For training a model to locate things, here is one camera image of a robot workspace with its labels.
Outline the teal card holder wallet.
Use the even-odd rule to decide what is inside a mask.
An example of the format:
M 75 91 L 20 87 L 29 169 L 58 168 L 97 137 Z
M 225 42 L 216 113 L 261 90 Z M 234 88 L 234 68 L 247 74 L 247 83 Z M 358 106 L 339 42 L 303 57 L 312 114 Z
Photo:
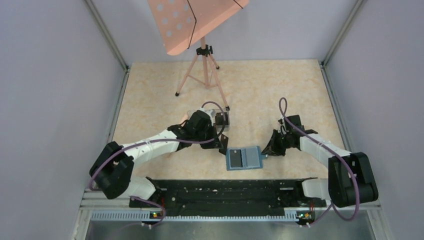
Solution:
M 231 168 L 229 160 L 229 151 L 230 150 L 241 150 L 242 156 L 242 167 Z M 261 155 L 261 148 L 259 146 L 249 146 L 249 147 L 236 147 L 228 148 L 225 155 L 226 160 L 226 169 L 228 171 L 241 171 L 241 170 L 254 170 L 263 168 L 263 160 L 267 159 L 267 155 Z

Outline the clear plastic box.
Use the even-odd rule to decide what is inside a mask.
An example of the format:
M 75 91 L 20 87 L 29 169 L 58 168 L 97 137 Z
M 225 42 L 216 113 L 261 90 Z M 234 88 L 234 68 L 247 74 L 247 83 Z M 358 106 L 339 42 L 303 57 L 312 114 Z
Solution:
M 229 126 L 217 126 L 215 123 L 215 116 L 217 113 L 224 113 L 228 111 L 224 109 L 224 111 L 221 111 L 220 109 L 205 109 L 205 108 L 198 108 L 196 110 L 189 110 L 187 112 L 188 120 L 187 124 L 189 127 L 193 127 L 195 130 L 204 130 L 206 128 L 215 126 L 217 128 L 229 128 Z

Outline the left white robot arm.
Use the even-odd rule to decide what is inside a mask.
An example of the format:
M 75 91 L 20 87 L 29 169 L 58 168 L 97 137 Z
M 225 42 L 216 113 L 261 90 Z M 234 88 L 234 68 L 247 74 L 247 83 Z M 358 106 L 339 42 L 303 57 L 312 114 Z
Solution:
M 149 207 L 156 206 L 161 198 L 158 187 L 146 176 L 134 175 L 134 169 L 194 144 L 203 149 L 219 148 L 215 115 L 213 109 L 199 108 L 183 123 L 171 125 L 150 138 L 123 145 L 109 142 L 89 170 L 89 187 L 97 185 L 109 200 L 139 198 Z

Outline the black card stack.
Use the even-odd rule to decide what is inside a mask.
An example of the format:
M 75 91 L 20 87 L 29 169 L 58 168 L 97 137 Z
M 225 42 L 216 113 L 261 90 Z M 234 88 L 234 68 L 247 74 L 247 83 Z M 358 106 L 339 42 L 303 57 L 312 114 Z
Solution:
M 227 112 L 219 112 L 215 115 L 215 124 L 216 126 L 229 126 L 230 120 Z

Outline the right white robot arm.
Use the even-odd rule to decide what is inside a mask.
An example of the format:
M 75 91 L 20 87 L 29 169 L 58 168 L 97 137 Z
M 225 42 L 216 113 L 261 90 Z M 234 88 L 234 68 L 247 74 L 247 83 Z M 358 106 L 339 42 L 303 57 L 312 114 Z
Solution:
M 324 140 L 313 129 L 305 129 L 299 115 L 283 117 L 279 130 L 273 130 L 261 154 L 285 156 L 287 149 L 298 149 L 314 157 L 327 168 L 326 178 L 300 180 L 293 192 L 299 206 L 307 206 L 313 198 L 331 201 L 336 207 L 374 202 L 379 198 L 372 167 L 363 152 L 350 152 Z

